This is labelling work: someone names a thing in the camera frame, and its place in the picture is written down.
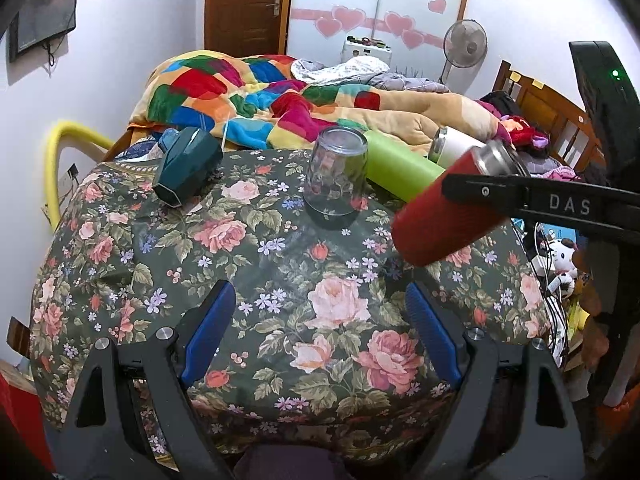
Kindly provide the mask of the red steel thermos cup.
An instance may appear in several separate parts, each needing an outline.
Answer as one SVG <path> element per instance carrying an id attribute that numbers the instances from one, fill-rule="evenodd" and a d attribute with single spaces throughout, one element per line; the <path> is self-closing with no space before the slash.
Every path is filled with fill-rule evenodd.
<path id="1" fill-rule="evenodd" d="M 444 191 L 460 188 L 457 176 L 526 177 L 516 151 L 500 141 L 473 146 L 438 179 L 396 214 L 392 239 L 401 258 L 413 266 L 428 266 L 479 240 L 508 215 L 496 205 L 498 193 L 490 184 L 474 186 L 458 200 Z"/>

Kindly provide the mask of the white thermos cup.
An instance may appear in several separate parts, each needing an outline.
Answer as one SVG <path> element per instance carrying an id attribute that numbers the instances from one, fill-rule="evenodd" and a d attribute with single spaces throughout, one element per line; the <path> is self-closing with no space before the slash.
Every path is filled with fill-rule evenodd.
<path id="1" fill-rule="evenodd" d="M 485 143 L 452 127 L 440 127 L 427 158 L 442 168 L 449 168 L 471 148 L 484 148 Z"/>

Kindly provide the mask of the green thermos cup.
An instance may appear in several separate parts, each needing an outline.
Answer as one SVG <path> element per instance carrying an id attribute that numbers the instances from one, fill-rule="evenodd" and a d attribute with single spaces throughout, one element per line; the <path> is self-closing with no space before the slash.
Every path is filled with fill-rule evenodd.
<path id="1" fill-rule="evenodd" d="M 424 156 L 376 131 L 367 131 L 367 178 L 404 202 L 411 202 L 444 172 Z"/>

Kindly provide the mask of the clear glass cup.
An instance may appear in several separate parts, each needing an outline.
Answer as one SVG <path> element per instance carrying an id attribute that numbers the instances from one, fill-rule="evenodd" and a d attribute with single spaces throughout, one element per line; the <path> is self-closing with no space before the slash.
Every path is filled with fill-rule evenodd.
<path id="1" fill-rule="evenodd" d="M 322 130 L 310 156 L 304 181 L 305 203 L 328 217 L 349 216 L 363 198 L 368 141 L 356 129 Z"/>

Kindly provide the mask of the dark teal faceted cup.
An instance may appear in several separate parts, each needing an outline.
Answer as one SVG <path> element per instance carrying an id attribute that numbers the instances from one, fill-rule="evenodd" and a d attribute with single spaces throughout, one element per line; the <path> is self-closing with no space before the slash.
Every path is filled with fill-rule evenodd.
<path id="1" fill-rule="evenodd" d="M 189 127 L 181 130 L 157 168 L 152 189 L 166 206 L 182 207 L 218 170 L 224 153 L 208 131 Z"/>

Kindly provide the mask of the wooden bed headboard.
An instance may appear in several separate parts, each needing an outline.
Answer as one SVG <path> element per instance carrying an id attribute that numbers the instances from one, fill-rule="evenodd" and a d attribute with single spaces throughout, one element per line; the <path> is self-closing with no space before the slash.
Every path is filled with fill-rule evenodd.
<path id="1" fill-rule="evenodd" d="M 506 92 L 528 122 L 548 133 L 553 158 L 576 172 L 589 165 L 605 167 L 602 146 L 587 113 L 565 96 L 538 79 L 522 75 L 508 61 L 501 62 L 492 90 Z"/>

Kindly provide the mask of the white plush toy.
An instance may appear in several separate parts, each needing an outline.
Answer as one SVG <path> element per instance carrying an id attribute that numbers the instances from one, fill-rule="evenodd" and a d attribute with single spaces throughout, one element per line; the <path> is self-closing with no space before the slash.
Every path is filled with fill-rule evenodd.
<path id="1" fill-rule="evenodd" d="M 535 245 L 532 260 L 535 273 L 541 279 L 544 290 L 564 300 L 574 294 L 578 270 L 573 262 L 577 248 L 570 238 L 544 240 Z"/>

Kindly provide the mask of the red plush toy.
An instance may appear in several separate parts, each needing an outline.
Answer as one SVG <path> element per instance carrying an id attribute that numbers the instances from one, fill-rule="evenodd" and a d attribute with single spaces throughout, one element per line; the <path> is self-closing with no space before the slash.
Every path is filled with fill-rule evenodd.
<path id="1" fill-rule="evenodd" d="M 521 116 L 503 116 L 500 124 L 509 133 L 514 148 L 543 150 L 549 145 L 548 136 Z"/>

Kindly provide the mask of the white standing fan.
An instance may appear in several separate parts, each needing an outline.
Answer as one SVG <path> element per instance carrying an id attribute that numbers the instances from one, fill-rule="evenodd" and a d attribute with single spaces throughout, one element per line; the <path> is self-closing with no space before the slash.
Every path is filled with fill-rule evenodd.
<path id="1" fill-rule="evenodd" d="M 477 65 L 486 55 L 488 38 L 484 27 L 475 20 L 456 21 L 446 31 L 442 50 L 445 64 L 439 82 L 446 84 L 453 68 L 466 70 Z"/>

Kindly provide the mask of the floral green tablecloth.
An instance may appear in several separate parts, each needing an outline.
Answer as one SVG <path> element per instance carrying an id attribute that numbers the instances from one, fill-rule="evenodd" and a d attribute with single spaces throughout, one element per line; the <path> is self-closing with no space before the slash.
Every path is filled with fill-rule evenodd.
<path id="1" fill-rule="evenodd" d="M 452 395 L 412 329 L 423 282 L 462 322 L 522 344 L 548 332 L 538 281 L 512 226 L 424 269 L 390 234 L 396 203 L 371 191 L 350 219 L 315 219 L 305 151 L 227 155 L 182 209 L 152 190 L 152 162 L 104 162 L 81 182 L 32 293 L 32 374 L 61 425 L 91 346 L 150 339 L 220 280 L 232 322 L 190 389 L 221 452 L 259 441 L 321 444 L 373 462 L 429 436 Z"/>

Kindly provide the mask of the wardrobe with pink hearts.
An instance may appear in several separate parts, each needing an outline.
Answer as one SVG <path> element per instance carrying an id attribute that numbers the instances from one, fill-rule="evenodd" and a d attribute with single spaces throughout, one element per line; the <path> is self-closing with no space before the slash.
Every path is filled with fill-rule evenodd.
<path id="1" fill-rule="evenodd" d="M 444 40 L 466 0 L 291 0 L 286 53 L 333 66 L 346 40 L 384 42 L 395 73 L 437 80 L 445 66 Z"/>

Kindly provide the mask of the grey white crumpled sheet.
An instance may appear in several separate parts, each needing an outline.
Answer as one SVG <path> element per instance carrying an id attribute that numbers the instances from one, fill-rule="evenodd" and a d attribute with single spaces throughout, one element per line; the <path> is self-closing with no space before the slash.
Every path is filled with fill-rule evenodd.
<path id="1" fill-rule="evenodd" d="M 291 74 L 296 80 L 318 87 L 334 86 L 334 84 L 367 84 L 390 91 L 449 92 L 449 89 L 440 82 L 394 73 L 384 61 L 370 55 L 356 56 L 334 66 L 296 58 L 291 65 Z"/>

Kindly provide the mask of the white small cabinet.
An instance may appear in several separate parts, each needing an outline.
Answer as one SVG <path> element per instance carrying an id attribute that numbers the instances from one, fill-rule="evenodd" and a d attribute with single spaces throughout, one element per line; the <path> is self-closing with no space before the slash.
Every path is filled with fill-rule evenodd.
<path id="1" fill-rule="evenodd" d="M 354 36 L 347 36 L 341 53 L 341 61 L 346 62 L 356 56 L 367 55 L 373 56 L 383 61 L 387 65 L 390 65 L 392 60 L 392 49 L 381 40 L 371 39 L 369 37 L 357 38 Z"/>

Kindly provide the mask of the colourful patchwork blanket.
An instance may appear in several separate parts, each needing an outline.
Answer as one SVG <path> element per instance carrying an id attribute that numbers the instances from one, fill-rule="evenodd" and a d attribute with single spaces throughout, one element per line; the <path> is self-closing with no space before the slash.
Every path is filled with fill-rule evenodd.
<path id="1" fill-rule="evenodd" d="M 382 90 L 370 84 L 315 86 L 291 73 L 293 59 L 215 51 L 183 53 L 149 76 L 128 124 L 130 139 L 202 127 L 232 148 L 311 148 L 331 126 L 375 131 L 426 154 L 437 130 L 486 142 L 508 136 L 500 119 L 457 93 Z"/>

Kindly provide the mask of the brown wooden door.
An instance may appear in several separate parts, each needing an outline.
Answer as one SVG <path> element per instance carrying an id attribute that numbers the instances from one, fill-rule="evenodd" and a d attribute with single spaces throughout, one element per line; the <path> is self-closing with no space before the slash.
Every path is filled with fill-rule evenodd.
<path id="1" fill-rule="evenodd" d="M 204 48 L 236 58 L 283 54 L 291 0 L 204 0 Z"/>

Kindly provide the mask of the small black wall monitor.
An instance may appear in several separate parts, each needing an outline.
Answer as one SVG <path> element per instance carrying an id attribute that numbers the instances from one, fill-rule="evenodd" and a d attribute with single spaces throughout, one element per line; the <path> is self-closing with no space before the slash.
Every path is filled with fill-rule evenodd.
<path id="1" fill-rule="evenodd" d="M 9 28 L 9 61 L 42 47 L 50 66 L 64 38 L 76 28 L 77 0 L 27 0 Z"/>

